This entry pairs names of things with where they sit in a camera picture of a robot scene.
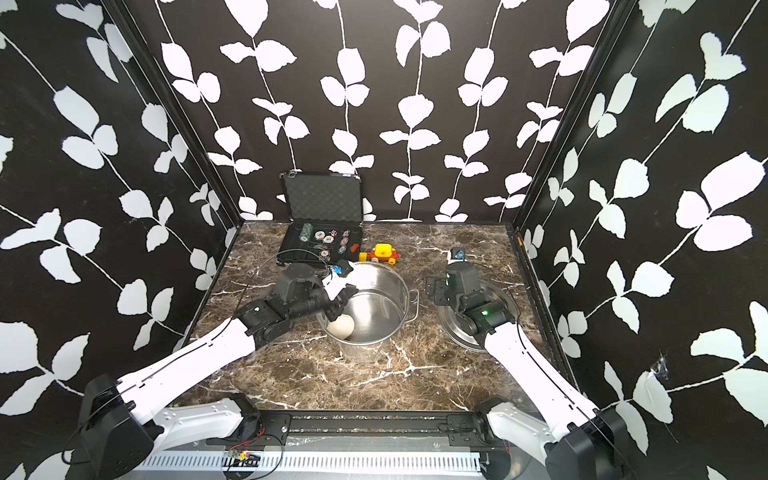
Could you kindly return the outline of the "stainless steel pot lid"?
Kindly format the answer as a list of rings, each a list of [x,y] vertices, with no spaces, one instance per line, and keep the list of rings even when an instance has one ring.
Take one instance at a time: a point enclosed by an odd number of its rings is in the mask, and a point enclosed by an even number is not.
[[[498,326],[517,323],[520,311],[516,302],[496,285],[480,281],[483,302],[459,307],[459,296],[450,294],[445,281],[435,285],[433,303],[446,334],[459,346],[485,352],[485,339]]]

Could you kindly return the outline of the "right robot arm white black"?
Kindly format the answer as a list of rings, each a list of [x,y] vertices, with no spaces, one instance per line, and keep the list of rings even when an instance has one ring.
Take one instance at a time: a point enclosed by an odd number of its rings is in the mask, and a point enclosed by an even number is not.
[[[510,297],[495,293],[468,261],[452,261],[426,281],[426,295],[450,326],[494,357],[533,402],[532,416],[510,402],[481,413],[492,436],[538,461],[552,479],[627,479],[625,421],[576,390],[520,326]]]

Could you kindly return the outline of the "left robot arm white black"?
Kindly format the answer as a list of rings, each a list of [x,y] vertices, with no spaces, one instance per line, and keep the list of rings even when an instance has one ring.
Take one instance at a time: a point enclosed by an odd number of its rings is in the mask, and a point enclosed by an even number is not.
[[[341,260],[319,277],[307,264],[289,265],[265,297],[240,308],[218,327],[140,370],[88,382],[71,438],[79,442],[67,464],[88,466],[98,479],[117,479],[151,454],[215,436],[229,437],[237,424],[220,413],[161,421],[162,410],[198,382],[291,331],[310,315],[341,316],[358,293],[347,278],[354,264]]]

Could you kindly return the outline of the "white plastic ladle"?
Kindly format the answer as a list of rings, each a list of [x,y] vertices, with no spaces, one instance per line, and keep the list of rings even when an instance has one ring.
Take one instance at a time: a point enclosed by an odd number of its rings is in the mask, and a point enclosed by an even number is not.
[[[331,270],[330,276],[323,281],[325,292],[328,294],[330,300],[334,299],[336,295],[346,286],[351,285],[347,283],[347,279],[341,279],[336,277]],[[334,322],[327,323],[328,333],[339,340],[345,340],[351,336],[355,328],[354,319],[350,314],[347,314],[344,309],[344,313],[338,317]]]

